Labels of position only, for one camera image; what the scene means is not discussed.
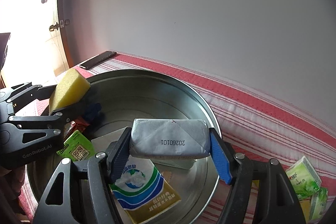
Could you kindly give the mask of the blue wave tissue pack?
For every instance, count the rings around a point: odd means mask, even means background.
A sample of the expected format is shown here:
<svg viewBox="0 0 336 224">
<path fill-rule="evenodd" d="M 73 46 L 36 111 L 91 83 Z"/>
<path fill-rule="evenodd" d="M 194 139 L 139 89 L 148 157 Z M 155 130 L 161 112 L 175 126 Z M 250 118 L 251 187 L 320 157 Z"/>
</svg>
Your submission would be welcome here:
<svg viewBox="0 0 336 224">
<path fill-rule="evenodd" d="M 149 159 L 129 156 L 121 177 L 110 188 L 133 223 L 147 223 L 181 201 Z"/>
</svg>

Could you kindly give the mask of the red striped bed cover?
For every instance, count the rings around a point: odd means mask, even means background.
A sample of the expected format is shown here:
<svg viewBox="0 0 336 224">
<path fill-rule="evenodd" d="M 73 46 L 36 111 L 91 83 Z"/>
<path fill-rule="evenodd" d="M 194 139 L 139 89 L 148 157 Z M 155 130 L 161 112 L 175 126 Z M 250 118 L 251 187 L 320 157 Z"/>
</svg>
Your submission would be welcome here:
<svg viewBox="0 0 336 224">
<path fill-rule="evenodd" d="M 213 109 L 224 140 L 254 160 L 279 159 L 288 168 L 305 156 L 329 191 L 326 215 L 335 223 L 335 128 L 282 100 L 245 87 L 165 63 L 120 53 L 85 73 L 147 69 L 191 85 Z"/>
</svg>

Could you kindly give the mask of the green white tissue pack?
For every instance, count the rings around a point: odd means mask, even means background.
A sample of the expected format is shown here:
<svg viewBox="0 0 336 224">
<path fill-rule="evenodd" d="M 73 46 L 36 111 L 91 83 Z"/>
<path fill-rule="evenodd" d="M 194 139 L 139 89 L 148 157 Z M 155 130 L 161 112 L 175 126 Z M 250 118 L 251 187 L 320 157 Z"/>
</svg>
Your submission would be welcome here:
<svg viewBox="0 0 336 224">
<path fill-rule="evenodd" d="M 320 190 L 315 193 L 310 200 L 309 220 L 320 219 L 326 208 L 328 189 L 321 187 Z"/>
</svg>

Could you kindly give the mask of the black smartphone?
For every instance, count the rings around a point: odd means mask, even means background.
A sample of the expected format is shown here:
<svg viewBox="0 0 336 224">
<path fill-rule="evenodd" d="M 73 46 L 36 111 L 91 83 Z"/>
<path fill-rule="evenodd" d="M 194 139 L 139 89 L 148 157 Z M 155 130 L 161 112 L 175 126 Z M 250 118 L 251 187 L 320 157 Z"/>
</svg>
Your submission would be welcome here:
<svg viewBox="0 0 336 224">
<path fill-rule="evenodd" d="M 115 57 L 117 52 L 115 51 L 105 51 L 103 53 L 100 53 L 99 55 L 90 58 L 87 61 L 84 61 L 83 63 L 79 64 L 79 67 L 85 70 L 89 70 L 104 61 L 111 59 L 112 57 Z"/>
</svg>

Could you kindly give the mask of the red snack packet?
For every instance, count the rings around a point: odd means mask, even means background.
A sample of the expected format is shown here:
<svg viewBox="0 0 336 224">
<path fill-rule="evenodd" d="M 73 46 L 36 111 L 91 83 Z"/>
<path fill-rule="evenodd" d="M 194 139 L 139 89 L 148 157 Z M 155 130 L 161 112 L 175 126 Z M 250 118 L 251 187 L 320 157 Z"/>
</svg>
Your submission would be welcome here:
<svg viewBox="0 0 336 224">
<path fill-rule="evenodd" d="M 88 126 L 89 123 L 82 117 L 78 117 L 74 121 L 67 123 L 64 126 L 64 140 L 69 138 L 76 130 L 83 132 Z"/>
</svg>

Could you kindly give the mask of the white silver pack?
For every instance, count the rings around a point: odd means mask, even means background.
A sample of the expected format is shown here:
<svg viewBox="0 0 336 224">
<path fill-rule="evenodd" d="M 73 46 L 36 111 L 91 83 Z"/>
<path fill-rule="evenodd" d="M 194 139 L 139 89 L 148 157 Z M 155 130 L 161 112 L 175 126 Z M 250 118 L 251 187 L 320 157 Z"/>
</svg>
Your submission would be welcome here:
<svg viewBox="0 0 336 224">
<path fill-rule="evenodd" d="M 210 131 L 199 119 L 135 119 L 131 149 L 155 155 L 202 159 L 210 156 Z"/>
</svg>

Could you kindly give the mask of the blue fabric scrap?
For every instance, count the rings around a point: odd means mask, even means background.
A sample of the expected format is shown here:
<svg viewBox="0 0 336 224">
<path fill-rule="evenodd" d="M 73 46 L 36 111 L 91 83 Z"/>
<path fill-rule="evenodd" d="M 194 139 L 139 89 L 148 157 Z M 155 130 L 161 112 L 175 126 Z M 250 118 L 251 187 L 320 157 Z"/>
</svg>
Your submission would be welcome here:
<svg viewBox="0 0 336 224">
<path fill-rule="evenodd" d="M 85 111 L 84 114 L 82 115 L 82 118 L 88 122 L 91 123 L 96 117 L 99 116 L 99 113 L 101 111 L 102 107 L 100 103 L 92 103 L 89 104 Z"/>
</svg>

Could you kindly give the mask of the large yellow sponge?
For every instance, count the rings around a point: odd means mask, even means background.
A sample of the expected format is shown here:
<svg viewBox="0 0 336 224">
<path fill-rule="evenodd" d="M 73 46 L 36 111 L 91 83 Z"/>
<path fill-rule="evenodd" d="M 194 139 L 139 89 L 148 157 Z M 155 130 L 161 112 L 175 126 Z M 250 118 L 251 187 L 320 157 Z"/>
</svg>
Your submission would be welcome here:
<svg viewBox="0 0 336 224">
<path fill-rule="evenodd" d="M 49 100 L 49 114 L 54 110 L 79 102 L 90 89 L 90 83 L 76 69 L 67 71 Z"/>
</svg>

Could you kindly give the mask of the yellow packet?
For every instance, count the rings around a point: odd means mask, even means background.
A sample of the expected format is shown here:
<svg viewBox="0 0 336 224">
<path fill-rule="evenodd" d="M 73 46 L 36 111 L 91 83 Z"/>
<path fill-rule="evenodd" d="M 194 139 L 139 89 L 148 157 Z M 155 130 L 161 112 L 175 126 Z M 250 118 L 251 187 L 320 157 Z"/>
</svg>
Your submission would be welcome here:
<svg viewBox="0 0 336 224">
<path fill-rule="evenodd" d="M 309 222 L 309 215 L 310 215 L 310 199 L 305 199 L 305 200 L 300 200 L 299 201 L 304 218 L 305 218 L 305 222 L 308 223 Z"/>
</svg>

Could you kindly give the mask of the green leaf tissue pack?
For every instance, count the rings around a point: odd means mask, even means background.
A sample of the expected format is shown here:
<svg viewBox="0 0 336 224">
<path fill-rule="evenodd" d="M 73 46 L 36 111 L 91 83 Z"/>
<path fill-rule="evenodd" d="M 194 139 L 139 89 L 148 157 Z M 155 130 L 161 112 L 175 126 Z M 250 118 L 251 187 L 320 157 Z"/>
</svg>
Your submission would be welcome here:
<svg viewBox="0 0 336 224">
<path fill-rule="evenodd" d="M 322 180 L 306 156 L 285 171 L 299 200 L 305 200 L 320 190 Z"/>
</svg>

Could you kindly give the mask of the round metal cookie tin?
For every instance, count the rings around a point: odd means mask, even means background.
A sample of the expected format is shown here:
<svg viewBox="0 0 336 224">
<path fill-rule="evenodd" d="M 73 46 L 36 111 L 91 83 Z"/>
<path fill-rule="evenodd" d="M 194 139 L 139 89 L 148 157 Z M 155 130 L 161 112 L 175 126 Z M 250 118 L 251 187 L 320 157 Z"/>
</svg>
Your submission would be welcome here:
<svg viewBox="0 0 336 224">
<path fill-rule="evenodd" d="M 136 69 L 89 79 L 102 106 L 92 129 L 117 141 L 87 160 L 63 159 L 41 196 L 35 223 L 195 223 L 219 182 L 210 158 L 207 102 L 172 77 Z"/>
</svg>

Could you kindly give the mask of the wooden door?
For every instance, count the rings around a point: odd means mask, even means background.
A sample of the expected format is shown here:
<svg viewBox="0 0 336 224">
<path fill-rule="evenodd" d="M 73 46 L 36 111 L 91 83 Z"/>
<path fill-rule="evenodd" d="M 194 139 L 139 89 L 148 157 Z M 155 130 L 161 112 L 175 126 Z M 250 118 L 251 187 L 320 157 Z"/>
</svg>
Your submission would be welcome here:
<svg viewBox="0 0 336 224">
<path fill-rule="evenodd" d="M 54 83 L 69 68 L 57 0 L 1 0 L 1 32 L 10 33 L 1 70 L 5 86 Z"/>
</svg>

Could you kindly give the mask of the green QR tissue pack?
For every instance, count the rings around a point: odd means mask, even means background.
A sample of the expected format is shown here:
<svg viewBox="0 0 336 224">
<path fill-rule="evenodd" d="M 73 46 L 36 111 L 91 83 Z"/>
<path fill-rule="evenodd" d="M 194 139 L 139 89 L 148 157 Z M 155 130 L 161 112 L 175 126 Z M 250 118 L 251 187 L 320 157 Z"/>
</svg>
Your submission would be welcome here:
<svg viewBox="0 0 336 224">
<path fill-rule="evenodd" d="M 82 161 L 95 155 L 93 144 L 79 131 L 76 130 L 64 142 L 64 147 L 57 151 L 62 158 L 72 161 Z"/>
</svg>

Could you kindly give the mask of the white tissue pack in tin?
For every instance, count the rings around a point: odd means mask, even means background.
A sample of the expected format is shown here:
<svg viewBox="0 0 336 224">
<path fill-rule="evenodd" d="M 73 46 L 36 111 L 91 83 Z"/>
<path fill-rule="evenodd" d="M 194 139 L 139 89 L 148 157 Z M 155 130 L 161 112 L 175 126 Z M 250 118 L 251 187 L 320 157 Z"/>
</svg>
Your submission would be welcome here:
<svg viewBox="0 0 336 224">
<path fill-rule="evenodd" d="M 110 131 L 107 134 L 95 137 L 91 140 L 94 150 L 96 152 L 105 151 L 111 142 L 118 141 L 122 133 L 125 131 L 126 127 Z M 135 150 L 134 148 L 130 151 L 131 156 L 136 156 L 138 159 L 150 159 L 154 164 L 160 164 L 164 166 L 170 166 L 173 168 L 179 168 L 184 170 L 191 169 L 196 163 L 197 159 L 190 159 L 186 157 L 169 157 L 165 155 L 155 155 L 152 152 L 144 152 L 142 150 Z"/>
</svg>

